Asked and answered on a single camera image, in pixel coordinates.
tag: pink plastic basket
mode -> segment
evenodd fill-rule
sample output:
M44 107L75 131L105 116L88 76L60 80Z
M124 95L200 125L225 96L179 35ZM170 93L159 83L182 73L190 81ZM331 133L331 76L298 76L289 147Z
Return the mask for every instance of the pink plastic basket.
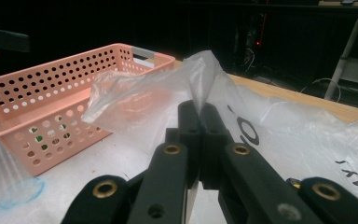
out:
M142 64L140 59L153 59ZM171 56L113 44L0 77L0 141L31 175L70 158L109 132L81 121L93 76L173 69Z

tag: wooden surface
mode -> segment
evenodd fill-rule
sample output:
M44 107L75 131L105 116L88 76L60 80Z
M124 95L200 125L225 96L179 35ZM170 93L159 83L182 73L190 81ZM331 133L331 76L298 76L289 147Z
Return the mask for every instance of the wooden surface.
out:
M175 67L180 66L181 62L176 61ZM298 102L306 105L314 105L323 107L328 110L330 113L337 116L339 119L345 122L354 122L358 120L358 108L343 105L331 101L327 101L325 99L309 96L307 94L303 94L297 91L289 91L287 89L271 86L262 82L253 81L244 77L237 77L229 75L231 79L234 81L236 85L246 86L254 92L257 92L260 95L266 97L280 97L282 99Z
M349 6L343 6L341 1L319 1L321 7L358 7L358 2L354 2Z

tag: plastic bag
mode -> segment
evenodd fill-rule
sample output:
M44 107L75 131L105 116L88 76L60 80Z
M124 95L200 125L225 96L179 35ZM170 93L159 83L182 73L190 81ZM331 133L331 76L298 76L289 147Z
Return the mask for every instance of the plastic bag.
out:
M180 103L199 99L196 108L200 111L219 72L223 70L215 57L204 53L168 72L143 76L101 73L94 78L89 108L82 120L130 138L151 153L163 142L165 128L176 127Z
M234 140L256 148L283 179L328 178L358 198L358 121L345 123L322 108L236 86L210 51L185 59L171 72L114 77L110 88L115 90L105 99L97 94L98 81L83 120L134 139L140 134L149 153L163 141L165 128L175 127L178 104L193 99L200 111L207 101ZM104 112L90 119L103 100Z

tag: dark background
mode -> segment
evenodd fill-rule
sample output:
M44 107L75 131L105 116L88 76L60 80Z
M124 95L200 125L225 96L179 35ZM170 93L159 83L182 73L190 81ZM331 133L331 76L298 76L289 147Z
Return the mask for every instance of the dark background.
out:
M354 17L328 13L264 14L233 8L181 7L177 2L0 1L0 29L27 34L31 41L30 53L0 49L0 75L113 43L126 43L170 54L178 60L210 49L228 73L252 78L268 71L269 76L282 77L300 89L315 79L333 75L356 21ZM318 5L317 0L268 3ZM255 27L256 34L251 38L249 31ZM260 38L262 45L255 46ZM255 52L255 61L247 70L247 64L243 64L246 48ZM351 56L358 58L358 39Z

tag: blue stain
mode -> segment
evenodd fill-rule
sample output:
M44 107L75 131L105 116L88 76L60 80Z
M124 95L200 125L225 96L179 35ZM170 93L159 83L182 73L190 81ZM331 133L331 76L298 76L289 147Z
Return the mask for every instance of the blue stain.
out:
M7 210L18 204L29 203L39 197L44 187L45 182L37 177L21 180L3 193L0 207Z

